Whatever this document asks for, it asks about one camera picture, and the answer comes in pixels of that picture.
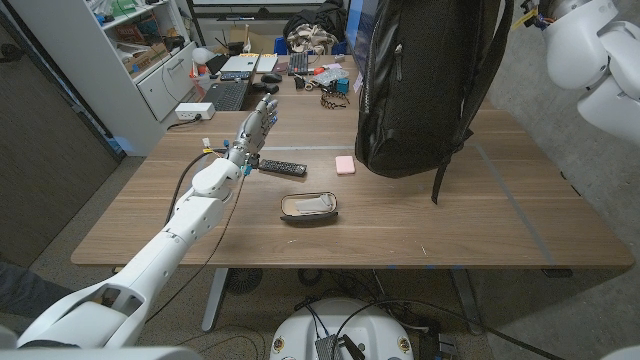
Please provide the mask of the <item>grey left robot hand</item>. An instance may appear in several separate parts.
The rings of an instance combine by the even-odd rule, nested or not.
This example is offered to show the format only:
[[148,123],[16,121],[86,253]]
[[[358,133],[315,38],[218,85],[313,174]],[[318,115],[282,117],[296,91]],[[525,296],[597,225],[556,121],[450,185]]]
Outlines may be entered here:
[[259,152],[265,144],[266,137],[277,122],[278,101],[267,93],[258,103],[255,110],[241,123],[237,136],[228,148],[225,158],[237,166],[259,163]]

